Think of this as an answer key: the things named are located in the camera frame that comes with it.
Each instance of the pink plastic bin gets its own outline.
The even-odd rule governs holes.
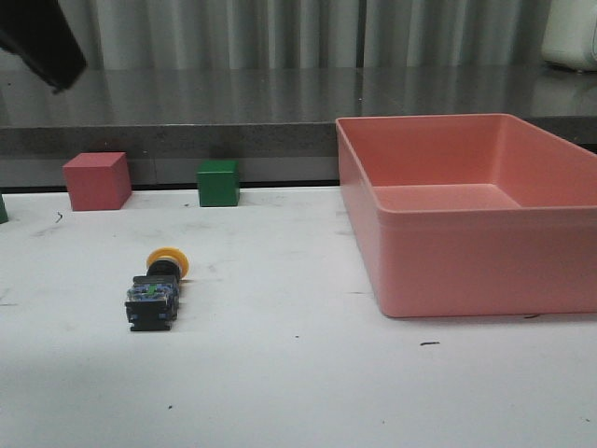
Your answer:
[[[501,114],[337,126],[386,315],[597,312],[597,156]]]

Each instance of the white table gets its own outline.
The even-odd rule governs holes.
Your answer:
[[[384,317],[337,188],[5,201],[3,448],[597,446],[595,315]],[[130,332],[161,245],[191,262],[179,318]]]

